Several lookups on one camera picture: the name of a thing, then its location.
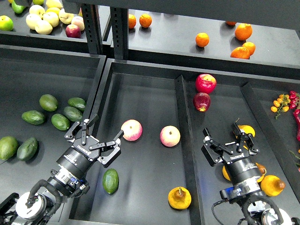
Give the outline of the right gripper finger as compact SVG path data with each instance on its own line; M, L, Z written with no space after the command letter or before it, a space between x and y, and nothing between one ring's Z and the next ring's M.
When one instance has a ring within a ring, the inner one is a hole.
M231 164L233 159L230 157L233 156L233 151L212 139L207 128L202 132L204 140L201 150L210 166L215 166L218 163Z
M232 131L236 137L236 151L243 156L254 156L260 151L254 145L255 130L250 125L232 124Z

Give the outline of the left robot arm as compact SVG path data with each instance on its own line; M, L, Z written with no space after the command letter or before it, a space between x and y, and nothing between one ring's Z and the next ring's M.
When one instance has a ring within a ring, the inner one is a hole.
M76 121L66 132L65 139L72 145L57 160L60 167L53 170L48 180L39 180L23 194L12 193L0 205L0 223L11 225L17 218L25 225L45 225L69 198L86 194L90 185L85 176L99 161L107 168L120 154L123 130L110 142L100 142L89 134L89 128L98 119L95 114L82 122Z

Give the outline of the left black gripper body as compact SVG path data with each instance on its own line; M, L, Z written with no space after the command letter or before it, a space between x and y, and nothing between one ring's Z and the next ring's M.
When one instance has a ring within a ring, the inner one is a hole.
M81 139L75 139L73 145L57 160L58 165L67 169L76 178L82 178L100 156L99 149L90 149L90 146L98 142L99 140L93 136L87 137L85 145L82 145Z

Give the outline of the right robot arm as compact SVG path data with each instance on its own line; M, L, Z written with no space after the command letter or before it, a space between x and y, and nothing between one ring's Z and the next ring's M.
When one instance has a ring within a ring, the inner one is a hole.
M236 203L240 206L243 218L249 225L298 225L298 217L290 217L271 199L263 189L267 178L263 176L253 156L259 153L255 147L252 133L247 133L232 124L236 140L220 144L215 141L207 128L203 130L204 140L201 148L211 166L223 164L232 186L221 190L221 200L212 205L215 208L221 203Z

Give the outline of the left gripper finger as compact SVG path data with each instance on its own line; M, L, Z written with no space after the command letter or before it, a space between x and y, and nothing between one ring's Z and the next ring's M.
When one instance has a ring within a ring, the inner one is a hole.
M107 168L120 154L120 138L123 136L124 131L120 130L119 133L109 142L94 142L89 146L89 161L94 163L99 161L104 168Z
M81 142L86 143L89 134L89 128L98 120L98 115L94 114L89 119L84 119L82 122L76 121L64 135L65 139L71 143L75 141L75 135L81 130Z

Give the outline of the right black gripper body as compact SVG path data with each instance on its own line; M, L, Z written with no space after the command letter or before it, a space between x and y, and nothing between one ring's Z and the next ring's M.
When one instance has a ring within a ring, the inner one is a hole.
M246 146L242 147L241 152L233 152L232 155L226 151L222 153L223 164L232 184L242 183L249 178L255 178L255 180L261 178L262 173Z

